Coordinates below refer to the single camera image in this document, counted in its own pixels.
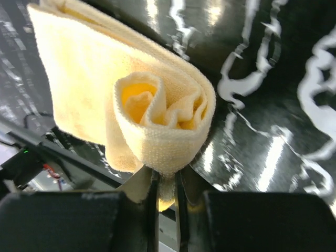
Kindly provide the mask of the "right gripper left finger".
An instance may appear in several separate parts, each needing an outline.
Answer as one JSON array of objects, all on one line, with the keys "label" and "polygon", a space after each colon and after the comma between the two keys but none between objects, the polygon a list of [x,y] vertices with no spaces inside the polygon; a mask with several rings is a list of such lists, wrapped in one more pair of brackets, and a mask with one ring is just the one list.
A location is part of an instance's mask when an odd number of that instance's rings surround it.
[{"label": "right gripper left finger", "polygon": [[1,251],[157,251],[159,175],[113,191],[19,192],[1,199]]}]

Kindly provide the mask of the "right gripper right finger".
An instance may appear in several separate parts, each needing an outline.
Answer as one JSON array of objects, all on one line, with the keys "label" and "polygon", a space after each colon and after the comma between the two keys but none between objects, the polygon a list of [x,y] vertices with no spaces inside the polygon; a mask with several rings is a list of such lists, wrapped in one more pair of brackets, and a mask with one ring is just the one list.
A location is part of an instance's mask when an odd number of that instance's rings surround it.
[{"label": "right gripper right finger", "polygon": [[175,181],[180,251],[335,251],[335,218],[317,196],[220,192],[189,167]]}]

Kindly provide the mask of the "yellow cream towel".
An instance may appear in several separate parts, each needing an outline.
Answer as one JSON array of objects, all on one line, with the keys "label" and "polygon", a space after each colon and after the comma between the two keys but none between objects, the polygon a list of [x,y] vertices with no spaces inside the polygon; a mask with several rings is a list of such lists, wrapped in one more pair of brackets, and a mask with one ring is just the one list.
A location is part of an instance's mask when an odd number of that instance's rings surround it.
[{"label": "yellow cream towel", "polygon": [[103,145],[109,165],[157,171],[159,211],[205,143],[216,107],[193,65],[82,1],[27,5],[61,131]]}]

